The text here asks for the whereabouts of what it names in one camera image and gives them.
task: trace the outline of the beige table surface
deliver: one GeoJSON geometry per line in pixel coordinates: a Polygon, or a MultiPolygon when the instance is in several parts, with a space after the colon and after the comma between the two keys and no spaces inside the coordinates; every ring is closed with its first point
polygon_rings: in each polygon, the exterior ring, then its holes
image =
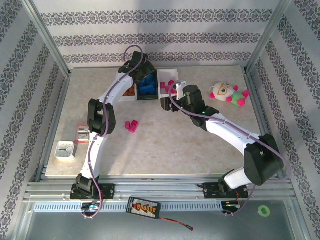
{"type": "MultiPolygon", "coordinates": [[[[74,69],[46,169],[46,176],[77,176],[89,144],[79,144],[74,160],[60,161],[58,141],[74,141],[77,123],[87,121],[88,102],[99,98],[115,79],[118,68],[74,69]]],[[[240,66],[179,67],[180,81],[195,84],[206,105],[235,124],[260,133],[250,98],[244,107],[209,98],[214,83],[226,81],[246,90],[240,66]]],[[[116,128],[108,138],[100,175],[224,174],[243,166],[242,154],[223,139],[203,131],[181,112],[164,111],[160,100],[123,101],[115,106],[116,128]],[[135,134],[126,121],[140,122],[135,134]]]]}

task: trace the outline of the blue block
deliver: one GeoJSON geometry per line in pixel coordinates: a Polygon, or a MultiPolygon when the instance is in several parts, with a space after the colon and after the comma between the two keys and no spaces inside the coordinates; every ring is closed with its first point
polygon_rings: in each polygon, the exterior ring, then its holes
{"type": "Polygon", "coordinates": [[[139,83],[139,86],[140,87],[144,87],[144,86],[147,86],[147,79],[143,79],[140,83],[139,83]]]}
{"type": "Polygon", "coordinates": [[[145,78],[145,80],[146,80],[146,84],[147,84],[147,85],[154,85],[154,86],[156,86],[156,83],[155,83],[155,81],[154,81],[154,76],[153,76],[152,74],[150,74],[149,76],[147,76],[147,77],[145,78]]]}
{"type": "Polygon", "coordinates": [[[153,85],[148,85],[148,86],[140,86],[140,95],[155,95],[156,89],[153,85]]]}

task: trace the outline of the white plush doll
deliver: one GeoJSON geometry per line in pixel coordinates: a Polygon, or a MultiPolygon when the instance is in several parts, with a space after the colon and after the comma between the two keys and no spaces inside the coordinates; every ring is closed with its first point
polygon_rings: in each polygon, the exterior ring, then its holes
{"type": "Polygon", "coordinates": [[[222,81],[212,86],[210,88],[210,92],[210,98],[216,98],[220,101],[226,101],[239,107],[243,107],[246,104],[246,99],[250,94],[248,90],[239,92],[237,85],[232,87],[229,83],[222,81]]]}

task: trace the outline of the metal base plate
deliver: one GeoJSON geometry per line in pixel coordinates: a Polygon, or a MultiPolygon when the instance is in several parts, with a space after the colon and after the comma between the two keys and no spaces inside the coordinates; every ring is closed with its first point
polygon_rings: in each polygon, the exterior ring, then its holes
{"type": "Polygon", "coordinates": [[[226,195],[221,195],[218,182],[205,182],[203,184],[203,193],[205,199],[236,199],[238,198],[237,192],[240,197],[246,199],[248,194],[248,189],[246,186],[240,186],[226,195]]]}
{"type": "MultiPolygon", "coordinates": [[[[103,194],[104,200],[113,200],[115,195],[115,185],[114,184],[99,184],[99,187],[103,194]]],[[[99,200],[99,195],[91,196],[89,194],[85,194],[77,188],[76,184],[72,185],[70,193],[70,200],[99,200]]]]}

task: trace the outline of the green ring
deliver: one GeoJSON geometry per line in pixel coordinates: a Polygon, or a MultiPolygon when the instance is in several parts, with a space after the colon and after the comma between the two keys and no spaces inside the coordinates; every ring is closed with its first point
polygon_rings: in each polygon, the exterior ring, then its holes
{"type": "Polygon", "coordinates": [[[265,205],[261,205],[260,207],[258,207],[258,214],[264,218],[269,217],[270,216],[270,209],[265,205]]]}

